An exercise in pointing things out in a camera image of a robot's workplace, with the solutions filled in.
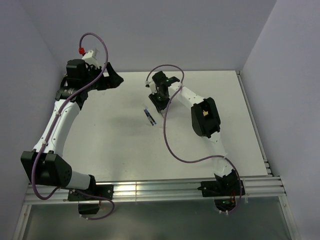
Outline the aluminium rail frame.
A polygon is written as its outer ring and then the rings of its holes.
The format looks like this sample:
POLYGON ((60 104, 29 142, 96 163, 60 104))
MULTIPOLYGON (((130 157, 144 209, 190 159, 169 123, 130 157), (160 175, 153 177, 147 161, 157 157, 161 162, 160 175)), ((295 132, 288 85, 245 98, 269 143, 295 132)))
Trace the aluminium rail frame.
POLYGON ((117 89, 92 91, 65 143, 64 159, 114 185, 115 211, 85 220, 59 190, 51 199, 27 189, 15 238, 20 240, 298 240, 284 184, 264 153, 240 74, 188 71, 184 84, 216 101, 221 141, 245 187, 238 208, 219 213, 197 188, 214 179, 215 160, 181 163, 166 149, 162 117, 148 99, 144 72, 124 72, 117 89), (156 121, 151 125, 143 103, 156 121))

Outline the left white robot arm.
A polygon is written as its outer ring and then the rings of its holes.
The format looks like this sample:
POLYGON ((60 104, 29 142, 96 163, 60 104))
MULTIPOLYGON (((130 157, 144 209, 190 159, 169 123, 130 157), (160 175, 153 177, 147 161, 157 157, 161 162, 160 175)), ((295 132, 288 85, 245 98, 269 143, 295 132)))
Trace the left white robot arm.
POLYGON ((31 151, 24 151, 20 160, 33 186, 79 189, 82 197, 91 200, 98 193, 94 177, 72 169, 63 159, 64 146, 89 91, 114 89, 124 80, 110 63, 106 65, 107 76, 101 67, 84 59, 69 60, 66 71, 55 95, 52 115, 40 140, 31 151))

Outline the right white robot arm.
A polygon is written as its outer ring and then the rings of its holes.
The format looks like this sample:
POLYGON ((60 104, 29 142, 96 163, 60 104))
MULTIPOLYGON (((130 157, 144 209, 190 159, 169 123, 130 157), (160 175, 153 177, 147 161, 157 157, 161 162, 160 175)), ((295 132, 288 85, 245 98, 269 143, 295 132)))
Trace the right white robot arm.
POLYGON ((200 163, 205 160, 215 160, 213 192, 219 196, 236 195, 242 196, 243 187, 239 172, 235 165, 228 159, 227 152, 221 141, 221 119, 215 100, 211 97, 204 98, 187 87, 183 86, 183 78, 167 77, 163 71, 152 76, 152 81, 145 81, 145 86, 150 88, 148 96, 156 110, 164 111, 163 137, 169 153, 179 162, 185 164, 200 163), (191 113, 191 126, 195 134, 207 139, 214 155, 196 160, 184 160, 178 157, 169 146, 167 138, 167 117, 170 104, 174 99, 182 103, 191 113))

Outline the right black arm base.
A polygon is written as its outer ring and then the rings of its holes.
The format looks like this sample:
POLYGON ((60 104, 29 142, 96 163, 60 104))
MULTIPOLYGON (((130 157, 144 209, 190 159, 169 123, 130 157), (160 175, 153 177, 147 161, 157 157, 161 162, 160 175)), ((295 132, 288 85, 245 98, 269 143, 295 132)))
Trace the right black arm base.
POLYGON ((213 198, 219 213, 226 215, 236 208, 237 197, 240 199, 246 194, 242 180, 201 181, 197 190, 201 191, 203 198, 213 198))

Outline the blue barrel pen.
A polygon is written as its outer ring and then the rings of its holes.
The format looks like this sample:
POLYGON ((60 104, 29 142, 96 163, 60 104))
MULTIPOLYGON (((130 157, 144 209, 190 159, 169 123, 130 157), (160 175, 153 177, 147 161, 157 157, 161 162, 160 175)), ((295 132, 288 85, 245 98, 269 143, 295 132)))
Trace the blue barrel pen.
POLYGON ((152 126, 156 125, 157 123, 154 120, 154 118, 151 116, 150 112, 146 108, 144 108, 143 111, 144 111, 146 117, 148 118, 149 122, 151 123, 151 125, 152 126))

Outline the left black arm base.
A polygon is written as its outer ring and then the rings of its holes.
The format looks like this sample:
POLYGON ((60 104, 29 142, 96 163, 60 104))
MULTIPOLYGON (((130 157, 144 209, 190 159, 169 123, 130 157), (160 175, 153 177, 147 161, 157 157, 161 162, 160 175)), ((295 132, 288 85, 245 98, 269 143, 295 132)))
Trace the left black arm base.
POLYGON ((106 218, 115 210, 115 204, 112 201, 114 193, 113 184, 98 184, 94 189, 70 190, 68 193, 68 202, 78 202, 78 213, 89 220, 106 218), (106 216, 97 217, 101 210, 102 201, 111 203, 111 209, 106 216))

